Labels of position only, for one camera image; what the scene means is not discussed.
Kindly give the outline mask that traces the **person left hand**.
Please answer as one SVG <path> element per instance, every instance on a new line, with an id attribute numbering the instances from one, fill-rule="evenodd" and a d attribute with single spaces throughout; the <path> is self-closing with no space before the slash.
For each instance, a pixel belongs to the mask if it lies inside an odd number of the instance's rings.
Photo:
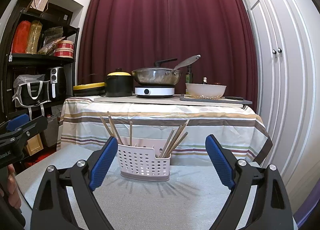
<path id="1" fill-rule="evenodd" d="M 22 203 L 18 193 L 17 183 L 14 177 L 15 169 L 12 164 L 8 165 L 8 172 L 9 172 L 9 175 L 8 175 L 7 186 L 6 186 L 9 192 L 8 202 L 15 209 L 20 209 Z"/>

